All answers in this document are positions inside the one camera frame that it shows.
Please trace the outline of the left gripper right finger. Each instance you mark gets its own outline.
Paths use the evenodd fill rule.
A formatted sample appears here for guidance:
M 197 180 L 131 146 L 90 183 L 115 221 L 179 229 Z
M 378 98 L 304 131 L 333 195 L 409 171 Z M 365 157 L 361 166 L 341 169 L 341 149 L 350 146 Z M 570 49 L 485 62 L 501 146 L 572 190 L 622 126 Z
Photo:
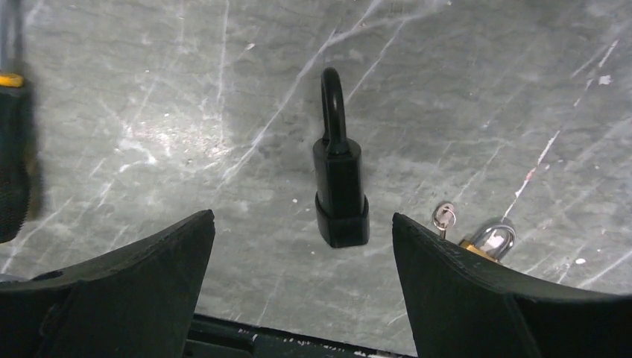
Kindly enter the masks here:
M 395 213 L 394 257 L 419 357 L 629 357 L 631 297 L 494 263 Z

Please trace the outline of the black padlock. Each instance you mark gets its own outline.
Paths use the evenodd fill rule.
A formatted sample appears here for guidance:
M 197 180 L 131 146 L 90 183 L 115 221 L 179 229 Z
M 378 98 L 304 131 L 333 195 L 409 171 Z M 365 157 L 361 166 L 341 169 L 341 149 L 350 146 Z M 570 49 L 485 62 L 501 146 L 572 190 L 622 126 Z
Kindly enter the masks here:
M 338 72 L 320 77 L 324 132 L 312 147 L 317 192 L 317 226 L 332 248 L 365 245 L 370 237 L 361 146 L 347 137 L 344 96 Z

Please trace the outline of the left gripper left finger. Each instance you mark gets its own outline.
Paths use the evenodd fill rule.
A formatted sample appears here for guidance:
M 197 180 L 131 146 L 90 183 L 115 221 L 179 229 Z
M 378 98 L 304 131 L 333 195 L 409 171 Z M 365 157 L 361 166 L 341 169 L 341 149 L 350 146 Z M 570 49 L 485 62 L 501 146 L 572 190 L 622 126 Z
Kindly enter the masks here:
M 1 285 L 3 357 L 181 357 L 215 238 L 211 210 Z

